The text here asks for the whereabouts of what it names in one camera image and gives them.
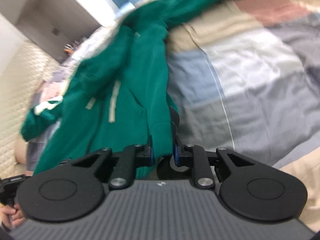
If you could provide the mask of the person left hand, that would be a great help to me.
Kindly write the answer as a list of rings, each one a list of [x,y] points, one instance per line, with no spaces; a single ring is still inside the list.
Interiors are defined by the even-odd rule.
[[[6,205],[1,206],[1,223],[9,230],[20,226],[25,221],[25,217],[16,203],[13,207]]]

